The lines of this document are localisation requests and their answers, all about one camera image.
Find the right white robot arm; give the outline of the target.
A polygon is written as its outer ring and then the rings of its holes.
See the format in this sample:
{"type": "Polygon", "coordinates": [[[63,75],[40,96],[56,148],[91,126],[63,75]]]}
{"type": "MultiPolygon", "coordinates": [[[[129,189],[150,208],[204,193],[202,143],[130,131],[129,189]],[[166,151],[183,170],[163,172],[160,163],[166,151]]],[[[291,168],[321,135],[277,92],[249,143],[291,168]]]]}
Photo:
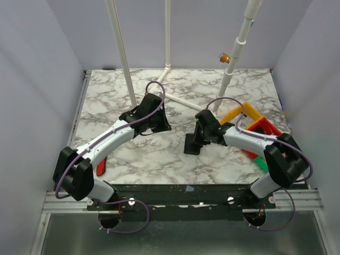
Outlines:
{"type": "Polygon", "coordinates": [[[237,124],[221,125],[213,113],[204,109],[195,116],[199,134],[198,146],[210,143],[237,147],[266,160],[268,173],[254,181],[244,195],[245,204],[257,208],[264,197],[280,189],[290,188],[311,163],[291,135],[265,135],[240,128],[237,124]]]}

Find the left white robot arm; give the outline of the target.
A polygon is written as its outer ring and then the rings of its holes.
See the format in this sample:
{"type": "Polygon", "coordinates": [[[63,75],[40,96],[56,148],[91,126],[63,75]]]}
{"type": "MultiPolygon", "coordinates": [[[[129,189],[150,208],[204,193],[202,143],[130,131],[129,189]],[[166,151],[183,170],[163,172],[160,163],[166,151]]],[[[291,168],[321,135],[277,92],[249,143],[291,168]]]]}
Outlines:
{"type": "Polygon", "coordinates": [[[152,133],[170,131],[164,109],[164,99],[147,93],[141,104],[123,113],[104,133],[92,141],[59,154],[53,181],[56,191],[63,189],[74,200],[99,200],[107,210],[117,206],[116,189],[105,181],[94,178],[94,169],[115,149],[147,130],[152,133]]]}

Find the black leather card holder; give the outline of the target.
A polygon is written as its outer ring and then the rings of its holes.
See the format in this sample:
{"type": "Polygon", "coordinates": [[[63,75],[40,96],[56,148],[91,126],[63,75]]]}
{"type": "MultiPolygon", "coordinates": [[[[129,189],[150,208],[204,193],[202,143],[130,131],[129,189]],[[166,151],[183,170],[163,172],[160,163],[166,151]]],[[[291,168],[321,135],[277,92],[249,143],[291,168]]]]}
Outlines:
{"type": "Polygon", "coordinates": [[[185,135],[185,143],[184,143],[184,154],[187,155],[199,155],[200,150],[202,146],[199,144],[196,144],[194,142],[194,134],[193,133],[187,133],[185,135]]]}

